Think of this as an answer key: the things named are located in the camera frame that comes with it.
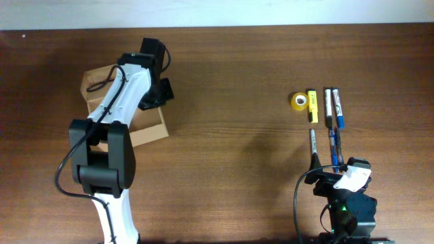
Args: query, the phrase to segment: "tape roll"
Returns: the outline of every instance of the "tape roll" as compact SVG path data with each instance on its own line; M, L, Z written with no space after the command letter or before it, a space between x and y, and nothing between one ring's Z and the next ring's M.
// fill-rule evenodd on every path
M302 111L307 108L307 95L302 92L297 92L292 96L291 106L293 109Z

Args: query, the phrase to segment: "white background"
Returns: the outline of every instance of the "white background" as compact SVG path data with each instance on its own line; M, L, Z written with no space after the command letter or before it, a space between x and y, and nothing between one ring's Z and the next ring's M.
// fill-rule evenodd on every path
M434 0L0 0L0 29L434 22Z

